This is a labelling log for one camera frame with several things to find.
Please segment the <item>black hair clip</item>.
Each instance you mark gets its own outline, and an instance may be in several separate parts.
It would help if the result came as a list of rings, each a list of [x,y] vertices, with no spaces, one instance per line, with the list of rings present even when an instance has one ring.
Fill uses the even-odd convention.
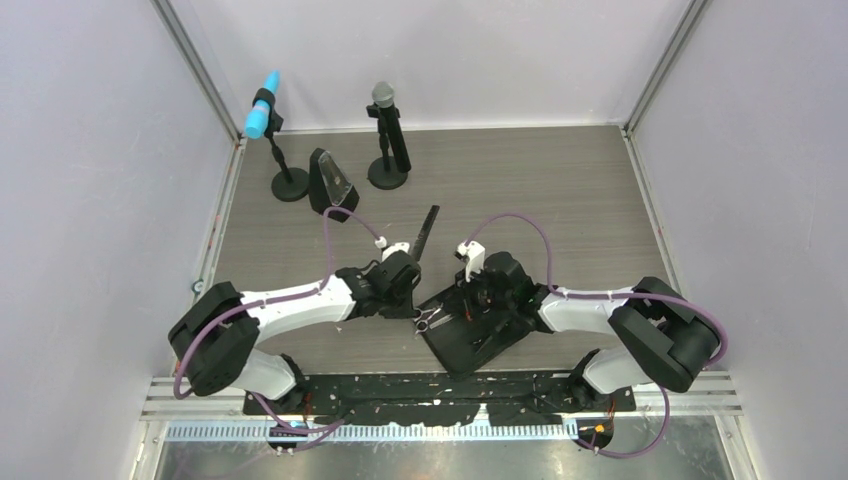
[[[514,329],[510,321],[499,322],[490,327],[488,332],[473,343],[473,352],[480,353],[487,349],[502,351],[509,347],[514,338]]]

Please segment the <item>silver scissors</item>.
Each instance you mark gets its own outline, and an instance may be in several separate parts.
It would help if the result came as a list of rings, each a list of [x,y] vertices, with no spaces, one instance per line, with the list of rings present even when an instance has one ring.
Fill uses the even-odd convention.
[[[431,329],[432,324],[442,316],[442,313],[442,307],[419,310],[418,316],[414,319],[415,333],[422,334]]]

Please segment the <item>black zip tool case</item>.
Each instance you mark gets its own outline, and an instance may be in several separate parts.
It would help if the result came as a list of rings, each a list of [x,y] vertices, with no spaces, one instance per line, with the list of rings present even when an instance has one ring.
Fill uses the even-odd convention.
[[[490,328],[472,323],[466,318],[460,288],[454,285],[439,292],[419,304],[417,311],[435,307],[442,307],[442,316],[432,324],[431,329],[419,335],[447,374],[454,379],[470,376],[531,333],[514,329],[513,342],[509,347],[502,351],[487,349],[474,353],[473,343]]]

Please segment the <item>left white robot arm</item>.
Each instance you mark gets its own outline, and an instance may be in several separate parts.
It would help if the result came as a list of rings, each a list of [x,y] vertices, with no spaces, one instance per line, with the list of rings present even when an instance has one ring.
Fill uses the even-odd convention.
[[[342,268],[326,279],[275,291],[238,291],[229,282],[210,287],[177,321],[167,339],[177,356],[175,397],[242,389],[280,412],[298,412],[307,398],[289,357],[259,350],[260,343],[317,324],[386,315],[408,307],[420,281],[418,262],[397,250],[368,269]]]

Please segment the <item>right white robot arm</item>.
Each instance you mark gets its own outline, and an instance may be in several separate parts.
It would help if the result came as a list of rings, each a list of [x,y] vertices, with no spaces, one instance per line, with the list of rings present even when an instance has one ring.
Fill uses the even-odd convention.
[[[570,290],[534,282],[511,254],[487,255],[476,242],[459,246],[456,256],[464,264],[460,286],[469,312],[502,319],[493,338],[582,331],[619,340],[615,348],[587,353],[567,377],[572,400],[584,410],[646,383],[684,393],[726,351],[718,323],[656,277],[617,290]]]

